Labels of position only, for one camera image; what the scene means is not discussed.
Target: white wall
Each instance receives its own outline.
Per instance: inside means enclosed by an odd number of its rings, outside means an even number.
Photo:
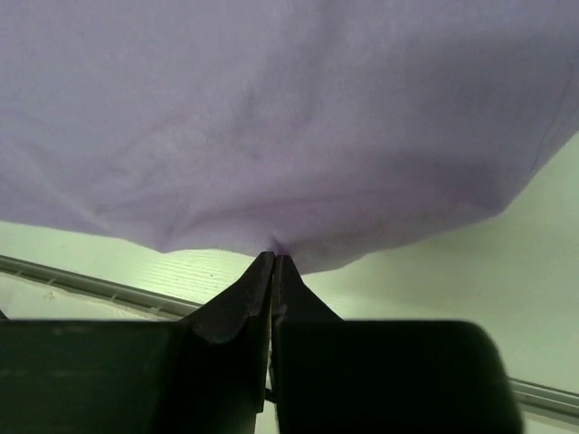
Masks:
[[[346,317],[482,324],[511,376],[579,392],[579,137],[497,219],[306,277]],[[133,244],[0,223],[0,254],[205,302],[251,258],[161,255]]]

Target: lavender fabric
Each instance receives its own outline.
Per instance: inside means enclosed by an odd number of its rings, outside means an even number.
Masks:
[[[577,0],[0,0],[0,219],[304,271],[502,212],[579,128]]]

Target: black plastic part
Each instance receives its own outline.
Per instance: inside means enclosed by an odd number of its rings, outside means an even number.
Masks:
[[[180,322],[4,321],[0,432],[254,432],[274,256]]]
[[[342,321],[303,282],[291,256],[278,256],[273,270],[271,315],[273,320]]]
[[[498,351],[453,321],[340,321],[278,258],[271,381],[281,434],[519,434]]]

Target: metal rail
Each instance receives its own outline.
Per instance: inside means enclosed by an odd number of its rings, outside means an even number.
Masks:
[[[180,319],[201,306],[199,303],[180,298],[2,255],[0,255],[0,273],[26,278],[75,294],[114,301],[166,319]],[[517,379],[510,379],[510,383],[522,411],[579,426],[578,394]]]

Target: white surface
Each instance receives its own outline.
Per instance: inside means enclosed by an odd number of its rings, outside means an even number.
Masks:
[[[579,427],[525,413],[527,434],[569,434],[579,432]]]
[[[3,274],[0,310],[10,319],[158,319],[111,302]]]
[[[420,408],[417,408],[417,416],[420,415]],[[526,434],[570,434],[579,433],[579,428],[558,420],[550,420],[536,416],[531,413],[523,413],[525,418]],[[270,402],[265,403],[263,413],[258,414],[255,426],[255,434],[276,434],[278,432],[278,422],[275,416],[275,407]]]
[[[579,392],[579,137],[499,218],[306,276],[345,317],[458,317],[483,325],[513,377]],[[0,224],[0,254],[205,302],[251,258],[162,255],[112,239]]]

